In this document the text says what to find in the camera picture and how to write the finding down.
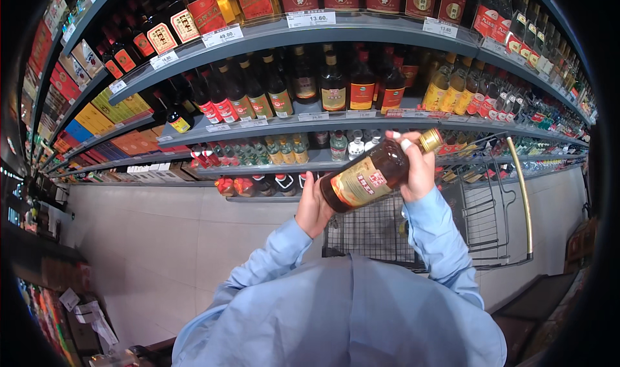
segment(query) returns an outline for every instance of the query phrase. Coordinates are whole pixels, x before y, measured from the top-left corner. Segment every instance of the light blue shirt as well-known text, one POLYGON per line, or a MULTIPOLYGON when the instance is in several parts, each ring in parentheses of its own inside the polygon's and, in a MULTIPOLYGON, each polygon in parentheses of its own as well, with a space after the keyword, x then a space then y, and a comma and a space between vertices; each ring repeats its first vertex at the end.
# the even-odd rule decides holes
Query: light blue shirt
POLYGON ((503 366, 506 341, 434 188, 403 207, 424 278, 355 254, 301 264, 312 239, 291 219, 191 320, 173 366, 503 366))

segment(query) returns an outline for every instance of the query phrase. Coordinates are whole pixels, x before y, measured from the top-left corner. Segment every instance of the shirt sleeve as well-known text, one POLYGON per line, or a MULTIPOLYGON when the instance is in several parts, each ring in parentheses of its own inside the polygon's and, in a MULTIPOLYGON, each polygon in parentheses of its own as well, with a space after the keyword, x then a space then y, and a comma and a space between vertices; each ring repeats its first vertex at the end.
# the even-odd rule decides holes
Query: shirt sleeve
POLYGON ((429 278, 484 309, 476 269, 452 219, 452 210, 437 189, 402 207, 409 221, 409 244, 422 257, 429 278))

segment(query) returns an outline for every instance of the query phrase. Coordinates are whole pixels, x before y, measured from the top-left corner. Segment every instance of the brown glass bottle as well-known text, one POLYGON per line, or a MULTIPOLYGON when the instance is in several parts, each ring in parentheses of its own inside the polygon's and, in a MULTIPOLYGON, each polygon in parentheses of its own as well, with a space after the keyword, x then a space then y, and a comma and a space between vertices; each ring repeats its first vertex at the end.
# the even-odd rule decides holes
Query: brown glass bottle
MULTIPOLYGON (((323 177, 323 198, 333 210, 345 213, 392 192, 407 180, 409 159, 404 150, 411 144, 405 140, 399 145, 394 139, 385 138, 343 168, 323 177)), ((424 132, 416 144, 423 153, 433 152, 443 140, 433 128, 424 132)))

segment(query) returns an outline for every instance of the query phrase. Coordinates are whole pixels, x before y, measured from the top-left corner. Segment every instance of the store shelf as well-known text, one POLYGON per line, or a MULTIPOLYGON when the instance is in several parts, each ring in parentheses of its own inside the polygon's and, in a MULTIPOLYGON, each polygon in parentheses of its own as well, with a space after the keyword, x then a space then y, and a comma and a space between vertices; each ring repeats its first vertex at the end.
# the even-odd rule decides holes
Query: store shelf
POLYGON ((67 40, 65 47, 63 48, 63 53, 65 56, 69 56, 69 53, 73 50, 73 48, 82 41, 84 37, 84 33, 89 28, 90 24, 96 20, 96 17, 101 10, 101 8, 105 5, 109 0, 96 0, 88 10, 84 12, 80 21, 76 24, 76 29, 73 31, 73 34, 67 40))

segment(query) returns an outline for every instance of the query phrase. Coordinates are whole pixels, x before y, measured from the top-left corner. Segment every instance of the store aisle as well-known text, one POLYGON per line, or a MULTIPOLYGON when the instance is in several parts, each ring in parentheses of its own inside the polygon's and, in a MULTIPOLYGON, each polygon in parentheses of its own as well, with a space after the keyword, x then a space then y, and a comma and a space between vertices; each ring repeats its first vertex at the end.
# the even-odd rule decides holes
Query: store aisle
MULTIPOLYGON (((528 189, 535 259, 478 272, 488 310, 537 274, 561 273, 565 241, 582 220, 585 194, 578 169, 531 180, 528 189)), ((296 207, 229 203, 215 188, 72 186, 69 209, 76 218, 63 243, 79 248, 93 266, 94 287, 120 340, 117 348, 149 345, 176 336, 203 311, 217 284, 296 207)), ((511 209, 510 235, 521 235, 514 239, 523 244, 511 251, 518 260, 525 255, 523 211, 520 203, 511 209)), ((304 261, 319 258, 321 245, 320 237, 304 261)))

